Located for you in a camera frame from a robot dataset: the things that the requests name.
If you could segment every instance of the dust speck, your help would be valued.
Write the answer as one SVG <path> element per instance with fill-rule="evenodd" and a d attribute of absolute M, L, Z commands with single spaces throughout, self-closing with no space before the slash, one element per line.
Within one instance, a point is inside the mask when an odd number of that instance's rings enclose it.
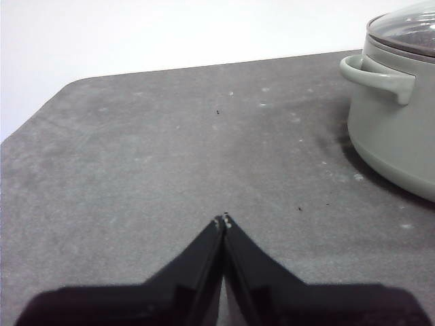
<path fill-rule="evenodd" d="M 413 229 L 414 228 L 414 226 L 412 224 L 409 224 L 409 223 L 400 224 L 400 227 L 402 229 L 405 229 L 405 230 L 409 230 L 409 229 Z"/>
<path fill-rule="evenodd" d="M 353 175 L 353 178 L 354 178 L 356 181 L 362 181 L 362 180 L 364 180 L 364 177 L 363 177 L 360 173 L 356 173 L 356 174 L 354 174 L 354 175 Z"/>

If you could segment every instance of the pot handle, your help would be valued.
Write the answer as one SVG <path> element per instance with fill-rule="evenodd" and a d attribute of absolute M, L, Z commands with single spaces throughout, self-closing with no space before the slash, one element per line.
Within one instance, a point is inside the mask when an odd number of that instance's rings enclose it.
<path fill-rule="evenodd" d="M 378 73 L 362 70 L 362 63 Z M 401 105 L 409 104 L 414 89 L 415 76 L 409 75 L 381 65 L 367 55 L 355 54 L 347 56 L 340 62 L 340 72 L 351 82 L 388 90 L 397 95 L 397 102 Z"/>

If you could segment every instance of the black plastic part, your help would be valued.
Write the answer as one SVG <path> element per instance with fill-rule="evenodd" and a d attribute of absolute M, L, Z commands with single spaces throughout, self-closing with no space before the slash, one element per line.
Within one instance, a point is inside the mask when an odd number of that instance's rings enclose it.
<path fill-rule="evenodd" d="M 215 325 L 224 224 L 214 219 L 142 285 L 65 287 L 39 294 L 17 326 Z"/>
<path fill-rule="evenodd" d="M 17 326 L 215 325 L 222 275 L 234 326 L 426 326 L 402 289 L 308 285 L 264 253 L 228 214 L 216 217 L 142 285 L 66 287 L 35 297 Z"/>
<path fill-rule="evenodd" d="M 229 216 L 224 220 L 226 283 L 248 325 L 431 325 L 417 300 L 402 289 L 307 285 L 264 253 Z"/>

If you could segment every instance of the glass lid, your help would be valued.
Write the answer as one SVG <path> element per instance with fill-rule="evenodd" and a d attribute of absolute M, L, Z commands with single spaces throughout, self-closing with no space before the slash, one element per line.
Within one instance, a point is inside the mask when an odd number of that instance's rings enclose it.
<path fill-rule="evenodd" d="M 435 0 L 375 18 L 367 32 L 387 46 L 435 57 Z"/>

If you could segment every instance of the gray countertop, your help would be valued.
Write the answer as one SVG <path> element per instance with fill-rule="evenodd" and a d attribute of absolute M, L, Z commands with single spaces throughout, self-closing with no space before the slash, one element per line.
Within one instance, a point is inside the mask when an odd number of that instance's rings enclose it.
<path fill-rule="evenodd" d="M 435 320 L 435 204 L 353 149 L 352 53 L 65 86 L 1 146 L 2 325 L 40 291 L 143 282 L 224 211 L 308 283 L 403 287 Z"/>

